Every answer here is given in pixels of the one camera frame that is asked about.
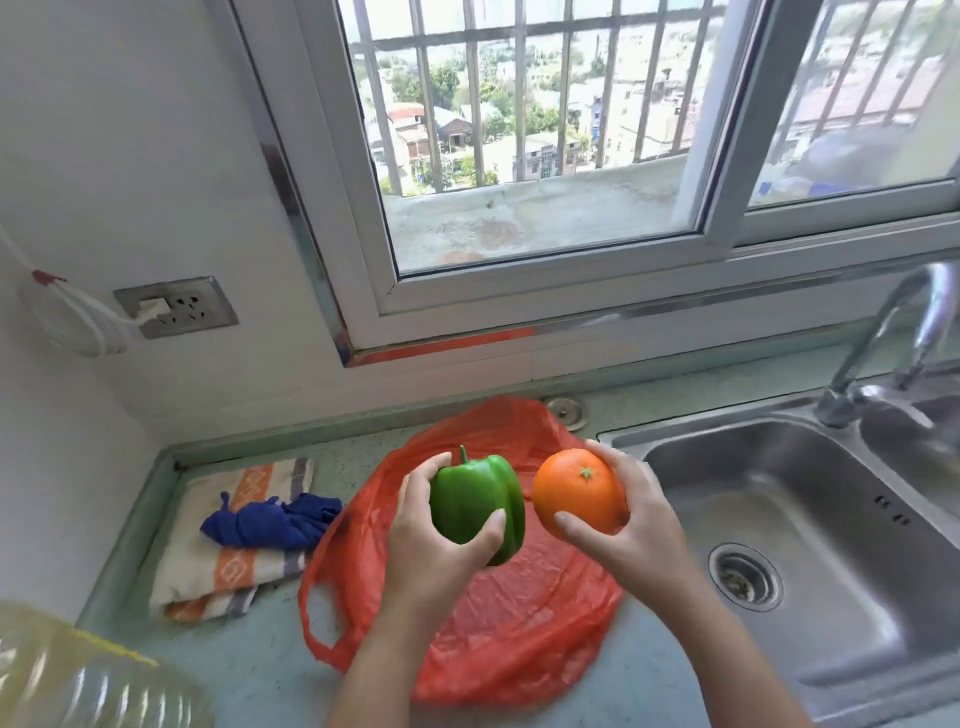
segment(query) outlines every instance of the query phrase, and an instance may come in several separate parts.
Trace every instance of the sink drain plug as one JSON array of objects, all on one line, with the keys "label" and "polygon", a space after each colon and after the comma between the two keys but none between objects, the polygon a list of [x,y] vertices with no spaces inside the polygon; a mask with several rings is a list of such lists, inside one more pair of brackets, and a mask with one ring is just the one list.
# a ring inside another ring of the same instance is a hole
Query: sink drain plug
[{"label": "sink drain plug", "polygon": [[744,609],[769,612],[783,599],[774,565],[749,546],[721,544],[710,552],[709,572],[720,591]]}]

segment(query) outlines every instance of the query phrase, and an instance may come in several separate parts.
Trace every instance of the chrome faucet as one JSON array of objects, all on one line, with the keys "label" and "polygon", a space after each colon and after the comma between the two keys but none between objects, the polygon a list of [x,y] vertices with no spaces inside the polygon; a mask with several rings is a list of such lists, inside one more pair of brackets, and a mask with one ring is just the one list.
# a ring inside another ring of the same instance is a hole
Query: chrome faucet
[{"label": "chrome faucet", "polygon": [[[909,360],[893,373],[893,387],[857,384],[856,378],[891,320],[914,296],[929,287],[926,313],[913,339]],[[956,271],[946,263],[928,263],[912,271],[887,297],[866,334],[853,347],[840,370],[817,401],[814,414],[827,427],[846,427],[872,406],[894,406],[928,429],[933,423],[903,395],[926,369],[927,359],[947,340],[957,312]]]}]

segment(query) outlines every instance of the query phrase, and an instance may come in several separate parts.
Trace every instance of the electrical outlet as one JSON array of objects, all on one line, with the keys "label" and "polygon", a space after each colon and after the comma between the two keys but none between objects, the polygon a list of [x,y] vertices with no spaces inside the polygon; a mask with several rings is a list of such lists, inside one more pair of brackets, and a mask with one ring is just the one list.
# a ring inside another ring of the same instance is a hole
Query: electrical outlet
[{"label": "electrical outlet", "polygon": [[113,296],[130,317],[140,313],[140,302],[150,299],[167,302],[170,313],[157,316],[140,327],[147,339],[239,323],[223,289],[212,276],[121,288],[113,291]]}]

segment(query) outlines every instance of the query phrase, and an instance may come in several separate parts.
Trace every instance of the countertop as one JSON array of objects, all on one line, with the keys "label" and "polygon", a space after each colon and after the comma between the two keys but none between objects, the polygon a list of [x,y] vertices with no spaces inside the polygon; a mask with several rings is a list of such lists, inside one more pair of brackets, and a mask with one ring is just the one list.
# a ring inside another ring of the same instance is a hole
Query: countertop
[{"label": "countertop", "polygon": [[[846,352],[846,347],[827,347],[586,393],[582,399],[590,420],[578,434],[591,437],[607,429],[822,386]],[[960,347],[951,346],[947,355],[959,352]],[[865,374],[889,371],[894,357],[894,348],[885,347]],[[293,455],[305,455],[318,463],[314,493],[349,500],[390,450],[426,426],[193,468],[181,476],[174,503],[192,477]],[[119,619],[104,636],[193,674],[210,691],[220,726],[321,725],[340,675],[314,661],[303,644],[298,580],[261,588],[250,612],[236,620],[185,626],[147,615],[147,597],[172,514],[173,509],[156,534],[130,596],[119,610]],[[335,616],[322,588],[314,590],[311,616],[315,634],[335,640]],[[555,703],[510,712],[414,708],[413,715],[412,722],[418,726],[708,728],[695,677],[682,651],[660,622],[629,597],[625,597],[595,664]],[[960,703],[889,725],[954,728],[960,725]]]}]

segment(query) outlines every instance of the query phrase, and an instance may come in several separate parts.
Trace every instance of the striped towel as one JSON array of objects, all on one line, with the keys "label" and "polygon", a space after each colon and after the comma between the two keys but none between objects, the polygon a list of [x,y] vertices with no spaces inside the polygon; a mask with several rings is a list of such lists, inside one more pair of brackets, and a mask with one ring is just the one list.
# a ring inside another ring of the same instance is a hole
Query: striped towel
[{"label": "striped towel", "polygon": [[151,608],[181,621],[242,617],[258,584],[301,573],[303,551],[220,546],[200,526],[221,507],[224,491],[230,493],[229,508],[235,513],[272,496],[290,502],[309,491],[312,481],[313,461],[305,457],[191,480],[156,568]]}]

